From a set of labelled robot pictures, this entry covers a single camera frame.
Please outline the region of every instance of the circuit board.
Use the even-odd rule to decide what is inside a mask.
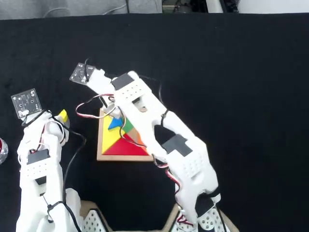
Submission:
[[[11,96],[18,118],[34,114],[42,110],[38,95],[35,89]]]
[[[85,64],[78,63],[78,65],[76,66],[74,72],[72,73],[70,77],[71,81],[76,82],[78,84],[86,85],[87,79],[85,76],[84,66]],[[87,76],[90,78],[91,74],[95,70],[95,67],[87,65],[86,68],[87,68],[86,69]]]

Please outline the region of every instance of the yellow triangle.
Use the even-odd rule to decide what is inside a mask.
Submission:
[[[110,123],[112,122],[111,116],[106,116],[103,119],[103,139],[102,139],[102,154],[107,151],[114,143],[120,139],[119,127],[108,130]]]

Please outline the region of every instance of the yellow block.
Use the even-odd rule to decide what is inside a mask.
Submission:
[[[63,122],[67,122],[67,120],[68,120],[68,114],[67,114],[67,111],[66,111],[65,109],[63,109],[63,110],[60,112],[60,114],[58,114],[58,115],[62,118]]]
[[[116,143],[118,139],[120,139],[119,127],[108,130],[111,122],[111,116],[108,115],[103,118],[102,154],[106,152],[114,143]]]

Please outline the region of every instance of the tangram puzzle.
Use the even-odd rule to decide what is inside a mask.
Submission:
[[[122,118],[106,116],[100,119],[97,160],[152,161],[152,156],[148,155],[144,147],[121,138],[119,130],[122,124]],[[121,132],[126,139],[143,144],[139,133],[128,119]]]

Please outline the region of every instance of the green triangle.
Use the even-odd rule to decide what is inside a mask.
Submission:
[[[130,120],[128,119],[128,118],[126,118],[126,125],[125,125],[125,127],[123,128],[123,130],[126,132],[126,133],[128,133],[130,130],[132,130],[133,129],[133,125],[132,125],[132,123],[130,122]]]

